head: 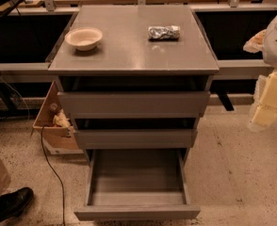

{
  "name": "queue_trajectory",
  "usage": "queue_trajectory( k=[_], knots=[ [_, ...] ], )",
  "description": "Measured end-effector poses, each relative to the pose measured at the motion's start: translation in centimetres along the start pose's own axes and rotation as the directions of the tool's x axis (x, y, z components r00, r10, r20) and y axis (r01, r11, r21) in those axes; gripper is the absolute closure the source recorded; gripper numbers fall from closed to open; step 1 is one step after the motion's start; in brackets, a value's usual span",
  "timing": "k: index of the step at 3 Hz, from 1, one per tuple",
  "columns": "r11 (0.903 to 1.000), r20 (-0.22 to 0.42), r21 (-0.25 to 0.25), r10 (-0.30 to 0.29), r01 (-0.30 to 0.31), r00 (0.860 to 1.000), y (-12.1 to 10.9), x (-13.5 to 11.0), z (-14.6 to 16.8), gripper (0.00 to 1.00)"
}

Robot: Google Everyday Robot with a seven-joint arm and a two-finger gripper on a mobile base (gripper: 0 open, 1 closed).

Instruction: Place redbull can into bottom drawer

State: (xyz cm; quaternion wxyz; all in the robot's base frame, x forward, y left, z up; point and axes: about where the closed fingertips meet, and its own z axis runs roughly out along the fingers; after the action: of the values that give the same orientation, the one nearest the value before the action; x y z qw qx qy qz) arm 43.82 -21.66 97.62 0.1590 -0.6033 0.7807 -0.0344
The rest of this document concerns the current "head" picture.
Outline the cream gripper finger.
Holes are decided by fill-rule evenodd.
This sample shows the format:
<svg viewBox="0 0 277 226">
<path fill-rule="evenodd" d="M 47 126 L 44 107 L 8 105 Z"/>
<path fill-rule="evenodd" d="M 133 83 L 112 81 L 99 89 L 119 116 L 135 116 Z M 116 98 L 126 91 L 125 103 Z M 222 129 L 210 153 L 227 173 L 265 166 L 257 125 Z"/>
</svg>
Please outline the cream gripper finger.
<svg viewBox="0 0 277 226">
<path fill-rule="evenodd" d="M 243 50 L 249 53 L 257 53 L 263 49 L 263 40 L 266 30 L 261 30 L 250 38 L 243 46 Z"/>
<path fill-rule="evenodd" d="M 277 70 L 258 77 L 253 99 L 248 128 L 254 132 L 264 131 L 277 120 Z"/>
</svg>

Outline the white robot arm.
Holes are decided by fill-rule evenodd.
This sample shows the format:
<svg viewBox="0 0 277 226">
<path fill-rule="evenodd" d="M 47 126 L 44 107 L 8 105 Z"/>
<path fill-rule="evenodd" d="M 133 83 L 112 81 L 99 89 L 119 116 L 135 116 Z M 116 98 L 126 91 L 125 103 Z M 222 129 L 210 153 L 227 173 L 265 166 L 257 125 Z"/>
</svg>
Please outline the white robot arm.
<svg viewBox="0 0 277 226">
<path fill-rule="evenodd" d="M 254 103 L 248 127 L 260 132 L 277 119 L 277 15 L 268 27 L 250 38 L 243 46 L 249 53 L 262 52 L 263 60 L 273 67 L 268 76 L 260 75 L 256 82 Z"/>
</svg>

